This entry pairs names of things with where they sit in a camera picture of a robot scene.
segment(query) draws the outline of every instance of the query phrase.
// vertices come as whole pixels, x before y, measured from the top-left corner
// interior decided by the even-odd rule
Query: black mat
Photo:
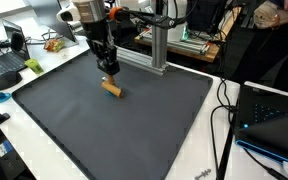
[[[84,54],[13,98],[90,179],[164,179],[212,80],[179,69],[160,77],[121,63],[116,82],[126,93],[118,99],[101,88],[95,60]]]

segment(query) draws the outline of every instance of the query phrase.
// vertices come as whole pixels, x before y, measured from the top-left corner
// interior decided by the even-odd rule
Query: laptop
[[[238,146],[278,163],[288,162],[288,96],[243,86],[235,140]]]
[[[22,28],[10,21],[2,19],[7,40],[11,47],[7,52],[0,49],[0,75],[9,71],[21,71],[26,68],[25,61],[30,59]]]

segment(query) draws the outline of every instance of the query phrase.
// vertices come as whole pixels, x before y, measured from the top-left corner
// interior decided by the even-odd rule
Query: window
[[[27,6],[26,0],[0,0],[0,13]]]

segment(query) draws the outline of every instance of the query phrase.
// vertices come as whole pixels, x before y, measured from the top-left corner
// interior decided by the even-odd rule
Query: cup
[[[43,72],[42,67],[40,66],[40,64],[38,63],[38,61],[36,59],[29,59],[29,60],[25,61],[25,65],[27,67],[29,67],[30,69],[32,69],[32,71],[35,74],[40,74]]]

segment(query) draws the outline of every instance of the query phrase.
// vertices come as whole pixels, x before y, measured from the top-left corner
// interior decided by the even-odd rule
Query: laptop screen
[[[7,39],[11,44],[12,52],[21,57],[23,60],[30,59],[22,28],[4,19],[2,19],[2,23]]]

